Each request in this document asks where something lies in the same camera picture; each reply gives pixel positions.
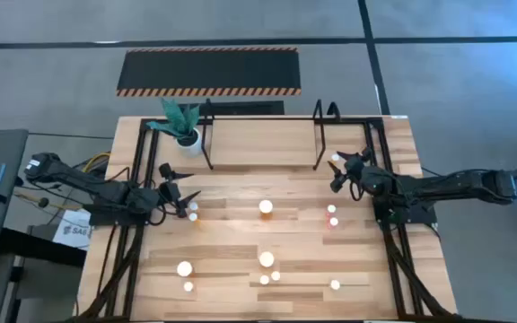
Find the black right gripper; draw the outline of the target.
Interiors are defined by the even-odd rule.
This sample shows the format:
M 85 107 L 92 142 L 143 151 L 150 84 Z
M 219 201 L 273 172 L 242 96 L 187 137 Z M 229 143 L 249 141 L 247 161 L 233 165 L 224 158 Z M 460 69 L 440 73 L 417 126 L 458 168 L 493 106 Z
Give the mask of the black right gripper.
M 331 190 L 334 193 L 338 193 L 346 182 L 346 177 L 348 177 L 350 180 L 349 191 L 351 197 L 362 198 L 367 192 L 367 185 L 364 182 L 364 163 L 372 158 L 372 151 L 370 149 L 363 149 L 360 153 L 343 153 L 337 151 L 337 155 L 347 161 L 346 175 L 333 162 L 328 161 L 328 165 L 334 176 L 330 182 Z

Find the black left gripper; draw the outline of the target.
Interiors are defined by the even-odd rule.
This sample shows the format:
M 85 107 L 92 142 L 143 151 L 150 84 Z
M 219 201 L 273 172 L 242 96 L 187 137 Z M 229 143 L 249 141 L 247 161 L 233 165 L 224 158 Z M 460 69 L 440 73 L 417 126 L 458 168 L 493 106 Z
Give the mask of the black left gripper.
M 158 171 L 165 181 L 160 183 L 155 189 L 158 194 L 158 202 L 155 209 L 164 213 L 169 212 L 170 214 L 177 214 L 179 218 L 186 218 L 188 216 L 187 210 L 189 209 L 189 204 L 201 193 L 201 191 L 197 191 L 183 199 L 180 199 L 179 187 L 173 181 L 189 178 L 193 176 L 193 173 L 177 172 L 169 163 L 161 164 Z M 168 211 L 166 209 L 166 205 L 170 205 L 173 208 L 173 211 Z

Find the white plant pot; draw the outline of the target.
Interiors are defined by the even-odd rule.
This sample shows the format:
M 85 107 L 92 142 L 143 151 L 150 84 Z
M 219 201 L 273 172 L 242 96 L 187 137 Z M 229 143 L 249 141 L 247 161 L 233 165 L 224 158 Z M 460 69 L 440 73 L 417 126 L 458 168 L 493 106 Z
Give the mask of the white plant pot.
M 196 157 L 202 153 L 202 135 L 194 128 L 190 135 L 176 139 L 180 152 L 186 157 Z

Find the green snake plant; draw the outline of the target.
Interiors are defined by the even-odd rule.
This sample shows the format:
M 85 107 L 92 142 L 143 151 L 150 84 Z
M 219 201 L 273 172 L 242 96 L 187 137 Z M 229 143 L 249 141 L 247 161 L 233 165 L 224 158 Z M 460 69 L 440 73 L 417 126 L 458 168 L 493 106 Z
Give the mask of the green snake plant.
M 149 121 L 146 125 L 176 139 L 187 139 L 195 136 L 195 126 L 199 120 L 199 105 L 188 105 L 182 109 L 175 100 L 161 99 L 166 121 Z

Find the black flat box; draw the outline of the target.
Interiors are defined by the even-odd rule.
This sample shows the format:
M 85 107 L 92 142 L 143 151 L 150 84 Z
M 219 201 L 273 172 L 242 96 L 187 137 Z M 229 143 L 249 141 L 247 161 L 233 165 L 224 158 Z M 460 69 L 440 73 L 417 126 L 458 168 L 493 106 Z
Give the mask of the black flat box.
M 285 107 L 281 100 L 212 102 L 211 106 L 203 104 L 201 115 L 215 116 L 256 116 L 284 115 Z

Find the white printed paper sheet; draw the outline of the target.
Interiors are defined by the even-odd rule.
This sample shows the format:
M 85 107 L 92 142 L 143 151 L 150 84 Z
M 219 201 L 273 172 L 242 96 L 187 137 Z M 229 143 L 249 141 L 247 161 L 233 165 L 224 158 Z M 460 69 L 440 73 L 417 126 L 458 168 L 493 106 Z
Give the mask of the white printed paper sheet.
M 90 217 L 91 214 L 83 209 L 65 211 L 52 241 L 87 251 L 92 236 Z

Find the black hazard-striped floor mat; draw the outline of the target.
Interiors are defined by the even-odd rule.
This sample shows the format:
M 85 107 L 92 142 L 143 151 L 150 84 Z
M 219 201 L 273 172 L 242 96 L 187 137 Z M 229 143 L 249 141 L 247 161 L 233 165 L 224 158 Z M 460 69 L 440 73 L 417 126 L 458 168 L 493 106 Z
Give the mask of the black hazard-striped floor mat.
M 296 47 L 133 49 L 125 54 L 119 97 L 297 96 Z

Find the black furniture panel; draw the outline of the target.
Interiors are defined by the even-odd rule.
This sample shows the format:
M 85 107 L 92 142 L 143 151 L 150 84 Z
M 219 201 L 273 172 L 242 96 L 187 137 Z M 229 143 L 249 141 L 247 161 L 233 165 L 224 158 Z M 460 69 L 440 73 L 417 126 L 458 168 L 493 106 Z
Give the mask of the black furniture panel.
M 74 267 L 83 267 L 86 258 L 85 250 L 8 228 L 3 228 L 0 233 L 0 254 L 35 258 Z

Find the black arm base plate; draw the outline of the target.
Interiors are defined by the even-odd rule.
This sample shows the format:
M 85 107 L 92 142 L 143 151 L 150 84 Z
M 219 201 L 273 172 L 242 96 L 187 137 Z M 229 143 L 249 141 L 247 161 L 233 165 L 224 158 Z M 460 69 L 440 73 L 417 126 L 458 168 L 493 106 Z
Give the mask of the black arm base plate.
M 149 215 L 144 209 L 127 205 L 83 205 L 91 214 L 89 224 L 92 226 L 136 225 L 146 222 Z
M 375 219 L 377 222 L 399 224 L 399 223 L 422 223 L 433 224 L 437 222 L 434 211 L 434 204 L 430 202 L 419 202 L 413 205 L 403 202 L 374 197 L 372 199 Z

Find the wooden shelf black metal frame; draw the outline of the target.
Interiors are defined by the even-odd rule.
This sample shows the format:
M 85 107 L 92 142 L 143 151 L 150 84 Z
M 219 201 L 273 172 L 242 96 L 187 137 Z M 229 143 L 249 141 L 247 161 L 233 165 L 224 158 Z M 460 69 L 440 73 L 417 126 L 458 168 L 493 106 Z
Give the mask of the wooden shelf black metal frame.
M 316 102 L 310 118 L 217 118 L 206 102 L 201 149 L 209 169 L 214 167 L 307 167 L 317 169 L 326 151 L 325 125 L 339 122 L 332 102 L 326 113 Z

